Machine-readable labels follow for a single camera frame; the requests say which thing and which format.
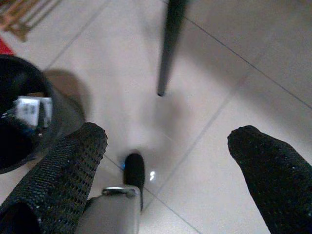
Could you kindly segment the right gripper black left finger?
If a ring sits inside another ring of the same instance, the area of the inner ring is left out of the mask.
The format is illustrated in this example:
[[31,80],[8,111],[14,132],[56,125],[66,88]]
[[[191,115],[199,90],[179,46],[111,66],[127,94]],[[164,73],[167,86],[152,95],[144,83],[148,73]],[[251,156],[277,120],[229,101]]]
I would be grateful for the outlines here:
[[2,234],[73,234],[107,147],[105,131],[85,123],[60,139],[0,206]]

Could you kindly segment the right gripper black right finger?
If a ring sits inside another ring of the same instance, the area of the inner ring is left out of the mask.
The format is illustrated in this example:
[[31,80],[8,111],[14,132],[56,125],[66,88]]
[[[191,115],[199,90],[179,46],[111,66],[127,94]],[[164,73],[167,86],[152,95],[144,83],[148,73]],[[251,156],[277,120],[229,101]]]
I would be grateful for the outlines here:
[[312,167],[288,143],[251,125],[231,131],[228,149],[272,234],[312,232]]

